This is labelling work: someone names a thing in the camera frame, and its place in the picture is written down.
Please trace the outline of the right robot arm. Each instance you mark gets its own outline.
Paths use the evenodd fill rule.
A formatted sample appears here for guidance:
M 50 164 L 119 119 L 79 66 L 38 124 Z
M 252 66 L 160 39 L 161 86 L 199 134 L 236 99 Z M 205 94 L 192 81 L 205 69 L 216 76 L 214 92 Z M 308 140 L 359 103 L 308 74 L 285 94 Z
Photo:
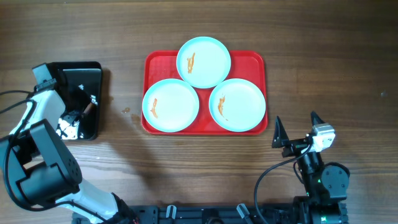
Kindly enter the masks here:
M 304 185 L 306 196 L 296 196 L 290 209 L 291 223 L 347 223 L 346 205 L 350 172 L 337 162 L 324 163 L 321 152 L 331 147 L 335 129 L 311 112 L 312 130 L 301 139 L 290 140 L 282 121 L 275 119 L 273 148 L 282 148 Z

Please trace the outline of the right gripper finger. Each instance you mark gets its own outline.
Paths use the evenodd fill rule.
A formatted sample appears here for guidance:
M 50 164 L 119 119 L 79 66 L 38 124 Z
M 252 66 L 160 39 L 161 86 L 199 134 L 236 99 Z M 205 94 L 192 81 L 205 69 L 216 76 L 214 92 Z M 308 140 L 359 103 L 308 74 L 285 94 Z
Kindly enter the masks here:
M 312 111 L 310 113 L 311 116 L 311 122 L 312 122 L 312 126 L 318 125 L 318 124 L 324 124 L 324 120 L 322 120 L 319 115 L 317 115 L 317 113 L 315 111 Z
M 272 148 L 282 148 L 290 145 L 289 137 L 284 129 L 279 116 L 275 119 L 274 137 L 272 140 Z

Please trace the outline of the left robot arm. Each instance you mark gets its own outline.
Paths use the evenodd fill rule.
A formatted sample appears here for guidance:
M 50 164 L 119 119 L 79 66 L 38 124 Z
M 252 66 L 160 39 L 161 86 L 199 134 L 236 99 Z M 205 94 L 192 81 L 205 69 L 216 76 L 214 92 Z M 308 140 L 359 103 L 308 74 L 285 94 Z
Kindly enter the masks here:
M 103 69 L 98 62 L 52 62 L 33 68 L 36 86 L 22 101 L 18 125 L 1 139 L 6 191 L 20 208 L 67 208 L 90 223 L 138 223 L 116 194 L 82 176 L 65 141 L 98 135 Z

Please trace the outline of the orange green sponge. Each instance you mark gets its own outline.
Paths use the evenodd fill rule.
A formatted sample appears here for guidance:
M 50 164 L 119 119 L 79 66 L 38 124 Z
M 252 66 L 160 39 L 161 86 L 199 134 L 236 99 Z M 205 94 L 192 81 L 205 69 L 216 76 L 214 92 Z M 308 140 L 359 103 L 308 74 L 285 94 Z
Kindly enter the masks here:
M 91 111 L 92 111 L 93 109 L 95 109 L 95 108 L 96 108 L 96 105 L 95 105 L 94 103 L 89 103 L 89 104 L 87 105 L 87 107 L 84 109 L 84 111 L 82 112 L 82 115 L 88 115 L 88 114 L 90 114 Z

